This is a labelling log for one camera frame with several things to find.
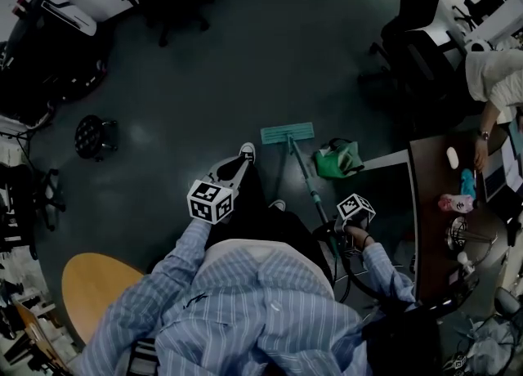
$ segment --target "gray floor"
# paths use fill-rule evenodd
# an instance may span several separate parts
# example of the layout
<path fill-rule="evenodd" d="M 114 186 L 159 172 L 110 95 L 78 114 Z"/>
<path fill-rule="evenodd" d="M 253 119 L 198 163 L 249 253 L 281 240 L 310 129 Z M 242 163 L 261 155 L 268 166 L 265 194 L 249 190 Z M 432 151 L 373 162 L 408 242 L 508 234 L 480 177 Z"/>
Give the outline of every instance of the gray floor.
<path fill-rule="evenodd" d="M 313 122 L 306 154 L 332 137 L 358 141 L 363 159 L 404 149 L 393 86 L 355 82 L 361 70 L 379 69 L 366 51 L 398 8 L 399 0 L 216 0 L 203 10 L 208 32 L 172 32 L 163 49 L 159 27 L 147 29 L 139 16 L 122 21 L 105 81 L 60 108 L 31 148 L 35 164 L 60 170 L 67 203 L 57 230 L 37 233 L 58 305 L 61 273 L 75 254 L 103 253 L 144 271 L 174 247 L 189 222 L 190 184 L 245 141 L 257 145 L 267 200 L 285 199 L 318 226 L 296 162 L 282 147 L 262 147 L 259 130 Z M 74 152 L 87 114 L 118 120 L 119 151 L 103 163 Z M 336 192 L 326 181 L 318 186 L 334 212 Z"/>

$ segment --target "stool seat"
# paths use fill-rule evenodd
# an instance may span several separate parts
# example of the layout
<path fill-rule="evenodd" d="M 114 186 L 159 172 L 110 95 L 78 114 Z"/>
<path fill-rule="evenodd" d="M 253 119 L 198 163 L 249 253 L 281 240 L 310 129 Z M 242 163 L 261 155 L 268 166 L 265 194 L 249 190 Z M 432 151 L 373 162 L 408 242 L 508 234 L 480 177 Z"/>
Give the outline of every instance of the stool seat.
<path fill-rule="evenodd" d="M 71 323 L 88 343 L 109 305 L 143 275 L 132 267 L 97 253 L 69 260 L 62 275 L 62 296 Z"/>
<path fill-rule="evenodd" d="M 80 121 L 74 135 L 74 148 L 81 158 L 89 159 L 98 154 L 105 140 L 103 122 L 94 114 Z"/>

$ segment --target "hand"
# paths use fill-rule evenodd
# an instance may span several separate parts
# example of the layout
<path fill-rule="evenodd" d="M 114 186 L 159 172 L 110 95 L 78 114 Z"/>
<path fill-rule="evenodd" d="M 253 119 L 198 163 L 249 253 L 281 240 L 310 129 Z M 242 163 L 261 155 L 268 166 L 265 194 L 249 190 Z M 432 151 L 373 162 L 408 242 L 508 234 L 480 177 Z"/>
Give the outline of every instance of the hand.
<path fill-rule="evenodd" d="M 474 167 L 477 171 L 483 172 L 483 168 L 488 162 L 489 158 L 489 148 L 487 146 L 487 141 L 483 139 L 476 140 L 476 155 L 474 156 Z"/>
<path fill-rule="evenodd" d="M 354 245 L 361 251 L 366 249 L 369 245 L 374 244 L 374 239 L 372 236 L 369 236 L 369 233 L 362 230 L 361 228 L 347 225 L 343 228 L 343 230 L 347 235 L 350 235 L 354 238 Z"/>

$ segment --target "striped shirt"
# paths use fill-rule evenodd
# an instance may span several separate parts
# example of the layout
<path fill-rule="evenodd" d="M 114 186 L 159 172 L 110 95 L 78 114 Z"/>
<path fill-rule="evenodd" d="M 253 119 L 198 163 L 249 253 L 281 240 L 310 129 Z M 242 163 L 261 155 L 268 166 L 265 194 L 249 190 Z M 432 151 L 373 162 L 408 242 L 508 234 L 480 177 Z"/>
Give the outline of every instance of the striped shirt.
<path fill-rule="evenodd" d="M 108 308 L 84 349 L 82 374 L 113 375 L 123 352 L 154 328 L 159 374 L 261 375 L 270 362 L 286 374 L 371 374 L 361 318 L 295 257 L 275 250 L 258 263 L 238 248 L 195 278 L 210 229 L 193 220 L 153 272 Z M 414 302 L 412 282 L 380 244 L 363 256 L 374 289 Z"/>

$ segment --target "green bag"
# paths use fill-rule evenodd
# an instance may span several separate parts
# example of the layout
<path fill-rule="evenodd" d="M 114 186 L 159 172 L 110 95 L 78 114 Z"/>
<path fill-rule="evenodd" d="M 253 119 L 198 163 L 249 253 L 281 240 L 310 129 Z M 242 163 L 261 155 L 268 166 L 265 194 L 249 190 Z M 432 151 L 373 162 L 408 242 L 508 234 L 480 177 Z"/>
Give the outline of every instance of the green bag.
<path fill-rule="evenodd" d="M 365 166 L 358 155 L 358 142 L 334 138 L 315 153 L 316 170 L 323 178 L 346 178 Z"/>

